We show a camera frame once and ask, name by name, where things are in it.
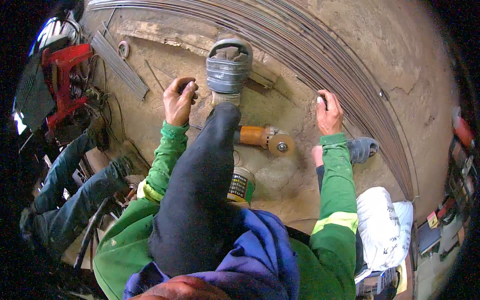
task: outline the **cutting disc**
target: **cutting disc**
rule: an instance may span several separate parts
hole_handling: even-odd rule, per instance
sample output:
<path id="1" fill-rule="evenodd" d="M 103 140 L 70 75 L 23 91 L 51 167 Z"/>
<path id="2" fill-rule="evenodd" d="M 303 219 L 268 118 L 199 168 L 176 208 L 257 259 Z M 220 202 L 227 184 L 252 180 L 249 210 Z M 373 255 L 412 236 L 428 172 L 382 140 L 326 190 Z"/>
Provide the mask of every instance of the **cutting disc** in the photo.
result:
<path id="1" fill-rule="evenodd" d="M 287 146 L 285 151 L 280 151 L 278 146 L 284 143 Z M 268 139 L 268 150 L 279 157 L 289 156 L 295 150 L 295 142 L 288 134 L 276 134 Z"/>

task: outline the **reflective stripe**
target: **reflective stripe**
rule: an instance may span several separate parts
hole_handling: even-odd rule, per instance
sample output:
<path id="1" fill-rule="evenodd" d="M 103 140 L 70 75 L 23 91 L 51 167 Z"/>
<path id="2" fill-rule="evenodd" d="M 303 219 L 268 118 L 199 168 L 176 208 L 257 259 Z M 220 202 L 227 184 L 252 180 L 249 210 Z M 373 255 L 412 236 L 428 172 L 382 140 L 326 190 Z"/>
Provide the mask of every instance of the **reflective stripe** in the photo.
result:
<path id="1" fill-rule="evenodd" d="M 357 233 L 359 218 L 356 213 L 334 212 L 328 218 L 318 220 L 313 228 L 312 235 L 319 232 L 326 224 L 337 224 L 350 228 L 353 233 Z"/>
<path id="2" fill-rule="evenodd" d="M 155 191 L 150 186 L 150 184 L 147 183 L 147 179 L 144 179 L 138 185 L 137 197 L 138 197 L 138 199 L 146 198 L 147 200 L 149 200 L 151 202 L 158 203 L 162 200 L 163 195 L 160 194 L 159 192 Z"/>

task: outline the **box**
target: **box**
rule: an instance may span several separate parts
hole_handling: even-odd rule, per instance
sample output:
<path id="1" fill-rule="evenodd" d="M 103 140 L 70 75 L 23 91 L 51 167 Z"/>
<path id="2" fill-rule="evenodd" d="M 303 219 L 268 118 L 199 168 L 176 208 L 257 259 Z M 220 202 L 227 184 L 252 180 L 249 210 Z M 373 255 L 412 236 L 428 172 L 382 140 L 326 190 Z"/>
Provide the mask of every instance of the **box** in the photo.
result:
<path id="1" fill-rule="evenodd" d="M 357 296 L 380 294 L 393 281 L 394 276 L 396 276 L 395 267 L 382 272 L 372 272 L 357 284 Z"/>

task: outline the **leg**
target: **leg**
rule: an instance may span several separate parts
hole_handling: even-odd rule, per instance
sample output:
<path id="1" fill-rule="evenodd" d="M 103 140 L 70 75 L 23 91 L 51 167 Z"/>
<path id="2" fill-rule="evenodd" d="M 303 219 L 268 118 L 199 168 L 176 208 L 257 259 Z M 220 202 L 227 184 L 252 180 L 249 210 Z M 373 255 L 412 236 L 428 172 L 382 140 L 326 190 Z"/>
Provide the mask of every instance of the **leg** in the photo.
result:
<path id="1" fill-rule="evenodd" d="M 224 246 L 236 239 L 237 210 L 226 198 L 239 121 L 232 103 L 215 106 L 172 171 L 149 239 L 155 262 L 170 276 L 215 270 L 226 254 Z"/>
<path id="2" fill-rule="evenodd" d="M 92 176 L 60 209 L 35 216 L 34 235 L 53 256 L 63 252 L 82 232 L 88 219 L 96 212 L 103 199 L 126 187 L 124 158 L 117 158 Z"/>
<path id="3" fill-rule="evenodd" d="M 35 210 L 44 213 L 60 206 L 63 188 L 78 167 L 82 155 L 95 147 L 90 129 L 73 140 L 55 159 L 45 178 L 40 194 L 35 198 Z"/>

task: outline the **hand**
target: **hand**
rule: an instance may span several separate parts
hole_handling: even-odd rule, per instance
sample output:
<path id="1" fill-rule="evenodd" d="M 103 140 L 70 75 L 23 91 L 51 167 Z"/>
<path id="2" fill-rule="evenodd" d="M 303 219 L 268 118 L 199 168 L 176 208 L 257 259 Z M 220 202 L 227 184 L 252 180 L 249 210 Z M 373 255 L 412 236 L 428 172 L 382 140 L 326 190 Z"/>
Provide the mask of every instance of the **hand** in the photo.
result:
<path id="1" fill-rule="evenodd" d="M 198 85 L 193 77 L 176 78 L 163 93 L 165 120 L 173 126 L 183 126 L 188 122 L 190 109 L 198 95 Z"/>
<path id="2" fill-rule="evenodd" d="M 324 165 L 324 160 L 323 160 L 324 148 L 320 145 L 313 147 L 312 157 L 313 157 L 313 160 L 315 161 L 316 167 L 323 166 Z"/>
<path id="3" fill-rule="evenodd" d="M 336 95 L 327 90 L 321 90 L 318 93 L 324 97 L 317 98 L 317 125 L 320 132 L 323 135 L 341 133 L 343 109 Z"/>

